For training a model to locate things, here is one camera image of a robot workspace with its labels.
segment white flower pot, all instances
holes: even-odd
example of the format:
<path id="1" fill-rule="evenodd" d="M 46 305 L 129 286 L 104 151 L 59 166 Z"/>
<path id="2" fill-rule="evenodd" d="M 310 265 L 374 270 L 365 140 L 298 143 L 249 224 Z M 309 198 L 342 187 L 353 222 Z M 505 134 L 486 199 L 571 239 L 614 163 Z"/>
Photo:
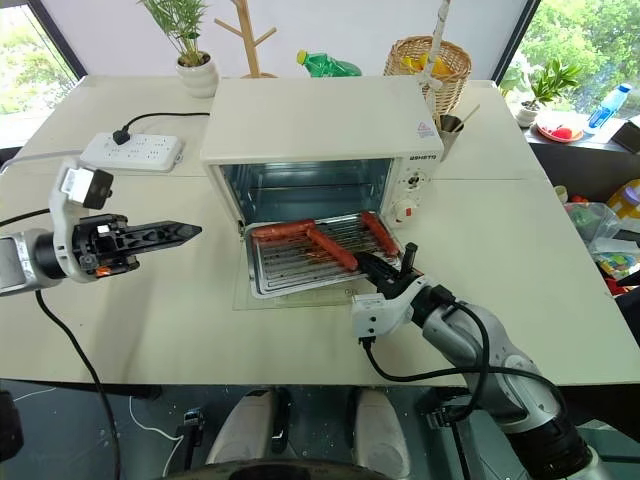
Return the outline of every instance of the white flower pot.
<path id="1" fill-rule="evenodd" d="M 176 64 L 178 75 L 182 79 L 185 88 L 192 97 L 213 97 L 218 88 L 220 76 L 215 63 L 208 53 L 202 52 L 207 62 L 197 67 L 183 67 Z"/>
<path id="2" fill-rule="evenodd" d="M 531 110 L 522 105 L 516 114 L 516 121 L 523 128 L 530 127 L 536 121 L 538 113 L 540 113 L 540 110 Z"/>

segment blue water bottle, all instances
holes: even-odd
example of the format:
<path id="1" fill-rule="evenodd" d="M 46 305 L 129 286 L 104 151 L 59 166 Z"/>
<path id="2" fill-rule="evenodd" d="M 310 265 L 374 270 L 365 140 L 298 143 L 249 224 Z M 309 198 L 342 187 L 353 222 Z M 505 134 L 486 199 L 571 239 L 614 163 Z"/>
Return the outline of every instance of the blue water bottle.
<path id="1" fill-rule="evenodd" d="M 600 102 L 600 105 L 595 112 L 589 117 L 587 127 L 584 129 L 587 133 L 597 133 L 598 130 L 605 124 L 607 120 L 615 115 L 620 109 L 624 101 L 627 99 L 629 92 L 631 91 L 631 85 L 623 83 L 611 90 L 609 94 L 604 97 L 604 100 Z"/>

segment window frame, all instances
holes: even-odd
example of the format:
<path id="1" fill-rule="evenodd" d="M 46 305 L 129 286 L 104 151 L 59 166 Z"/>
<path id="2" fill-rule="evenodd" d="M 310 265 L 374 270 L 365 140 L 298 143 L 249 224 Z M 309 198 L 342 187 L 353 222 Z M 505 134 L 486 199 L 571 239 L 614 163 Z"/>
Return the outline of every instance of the window frame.
<path id="1" fill-rule="evenodd" d="M 496 85 L 500 85 L 502 81 L 502 77 L 504 77 L 507 68 L 511 64 L 511 60 L 513 56 L 516 54 L 518 47 L 520 46 L 520 42 L 524 38 L 524 34 L 527 33 L 527 29 L 529 28 L 529 24 L 531 20 L 533 20 L 533 16 L 538 11 L 538 7 L 542 0 L 527 0 L 524 8 L 522 9 L 522 13 L 520 14 L 520 18 L 518 18 L 518 22 L 516 23 L 513 32 L 511 32 L 511 37 L 507 42 L 507 46 L 505 47 L 500 60 L 498 60 L 498 65 L 491 76 L 491 80 L 496 82 Z"/>
<path id="2" fill-rule="evenodd" d="M 76 79 L 80 80 L 82 77 L 86 76 L 87 71 L 71 49 L 71 46 L 67 43 L 62 32 L 58 29 L 41 0 L 0 0 L 0 10 L 20 6 L 27 6 L 31 9 L 36 20 L 38 20 L 40 26 L 45 31 L 53 45 L 58 49 L 58 52 L 67 63 L 69 69 L 76 76 Z M 0 149 L 0 165 L 13 158 L 20 148 L 22 147 Z"/>

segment white wall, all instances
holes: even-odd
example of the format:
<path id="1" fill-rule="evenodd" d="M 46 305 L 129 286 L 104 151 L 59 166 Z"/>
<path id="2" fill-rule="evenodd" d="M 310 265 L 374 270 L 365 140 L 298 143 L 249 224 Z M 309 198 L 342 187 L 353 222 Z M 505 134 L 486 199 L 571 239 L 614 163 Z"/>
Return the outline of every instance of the white wall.
<path id="1" fill-rule="evenodd" d="M 44 0 L 67 42 L 90 74 L 171 74 L 173 47 L 136 0 Z M 242 40 L 213 23 L 237 25 L 228 0 L 209 2 L 200 46 L 222 75 L 248 73 Z M 381 74 L 391 45 L 433 31 L 440 0 L 250 0 L 256 37 L 278 32 L 260 47 L 261 69 L 278 76 L 306 75 L 296 52 L 322 51 Z M 490 78 L 525 0 L 452 0 L 444 38 L 471 55 L 473 78 Z"/>

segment white power strip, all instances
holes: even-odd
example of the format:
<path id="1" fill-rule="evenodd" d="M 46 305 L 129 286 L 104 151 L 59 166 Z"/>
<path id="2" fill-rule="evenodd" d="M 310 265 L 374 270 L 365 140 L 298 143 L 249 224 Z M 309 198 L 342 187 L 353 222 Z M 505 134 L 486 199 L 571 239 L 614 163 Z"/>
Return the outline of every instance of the white power strip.
<path id="1" fill-rule="evenodd" d="M 117 145 L 110 133 L 97 134 L 80 158 L 98 168 L 168 172 L 182 157 L 182 142 L 167 135 L 131 134 Z"/>

